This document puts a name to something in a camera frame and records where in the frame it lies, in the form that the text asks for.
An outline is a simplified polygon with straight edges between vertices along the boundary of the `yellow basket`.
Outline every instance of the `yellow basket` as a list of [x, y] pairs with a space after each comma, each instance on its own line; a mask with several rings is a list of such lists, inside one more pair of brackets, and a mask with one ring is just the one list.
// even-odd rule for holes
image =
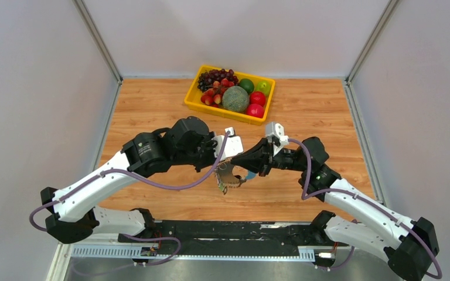
[[213, 67], [213, 66], [201, 66], [201, 68], [197, 72], [196, 78], [194, 78], [194, 82], [192, 82], [192, 85], [190, 86], [190, 89], [187, 92], [187, 95], [185, 96], [184, 103], [190, 109], [195, 110], [195, 111], [200, 111], [200, 112], [205, 112], [208, 114], [213, 114], [213, 115], [217, 115], [217, 116], [221, 116], [221, 117], [225, 117], [225, 118], [230, 118], [230, 119], [238, 120], [241, 122], [246, 122], [249, 124], [261, 125], [263, 122], [265, 122], [265, 120], [267, 119], [268, 110], [270, 109], [270, 105], [271, 105], [273, 90], [275, 88], [275, 80], [265, 78], [265, 77], [255, 76], [255, 75], [251, 75], [251, 74], [247, 74], [247, 73], [241, 73], [241, 72], [234, 73], [234, 75], [237, 76], [239, 81], [241, 79], [247, 78], [247, 79], [250, 79], [254, 83], [255, 86], [261, 80], [265, 80], [270, 83], [271, 90], [270, 90], [270, 94], [267, 97], [267, 104], [265, 106], [265, 114], [263, 115], [263, 118], [257, 118], [257, 117], [249, 116], [249, 115], [242, 114], [242, 113], [228, 111], [223, 108], [210, 107], [201, 102], [201, 96], [203, 95], [203, 93], [197, 88], [197, 81], [198, 81], [201, 73], [204, 73], [205, 71], [209, 72], [212, 69], [220, 70], [221, 68]]

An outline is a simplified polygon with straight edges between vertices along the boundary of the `green apple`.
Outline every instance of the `green apple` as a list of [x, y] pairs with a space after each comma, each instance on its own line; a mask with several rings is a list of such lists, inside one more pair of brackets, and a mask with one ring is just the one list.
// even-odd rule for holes
[[256, 84], [256, 89], [254, 91], [262, 92], [265, 97], [270, 95], [271, 85], [268, 81], [262, 80]]

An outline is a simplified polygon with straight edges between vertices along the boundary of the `gray floor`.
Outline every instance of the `gray floor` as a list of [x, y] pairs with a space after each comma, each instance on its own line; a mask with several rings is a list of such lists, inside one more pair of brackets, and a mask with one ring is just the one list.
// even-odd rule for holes
[[[349, 251], [339, 249], [337, 262]], [[70, 261], [65, 281], [105, 280], [171, 280], [171, 281], [230, 281], [230, 280], [358, 280], [398, 281], [399, 279], [383, 261], [362, 251], [356, 251], [349, 264], [335, 272], [314, 269], [300, 262], [222, 262], [222, 261], [171, 261], [163, 265], [129, 267], [102, 276], [79, 276], [71, 271], [71, 265], [82, 273], [100, 273], [130, 264], [130, 260], [111, 258], [75, 258]]]

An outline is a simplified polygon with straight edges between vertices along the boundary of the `wooden table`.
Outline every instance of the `wooden table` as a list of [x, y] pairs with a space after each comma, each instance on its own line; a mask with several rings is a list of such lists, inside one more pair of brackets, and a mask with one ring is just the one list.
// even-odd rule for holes
[[[183, 104], [190, 79], [124, 80], [103, 150], [104, 164], [140, 132], [171, 127], [180, 118], [197, 116], [211, 131], [224, 134], [233, 126], [244, 150], [265, 134], [263, 126], [191, 111]], [[267, 122], [277, 121], [290, 137], [318, 136], [330, 155], [327, 164], [359, 190], [374, 197], [340, 80], [279, 79]], [[202, 176], [192, 166], [175, 166], [151, 180], [168, 185], [191, 183]], [[133, 184], [100, 206], [118, 210], [142, 207], [157, 220], [311, 221], [320, 210], [351, 216], [315, 198], [301, 201], [300, 172], [272, 170], [223, 195], [214, 177], [189, 190], [168, 191]]]

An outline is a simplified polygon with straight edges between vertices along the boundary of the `green melon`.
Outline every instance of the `green melon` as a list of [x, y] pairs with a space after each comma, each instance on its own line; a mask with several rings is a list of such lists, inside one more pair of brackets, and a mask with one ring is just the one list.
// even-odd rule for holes
[[239, 86], [232, 86], [223, 93], [221, 104], [226, 110], [243, 113], [249, 105], [249, 95]]

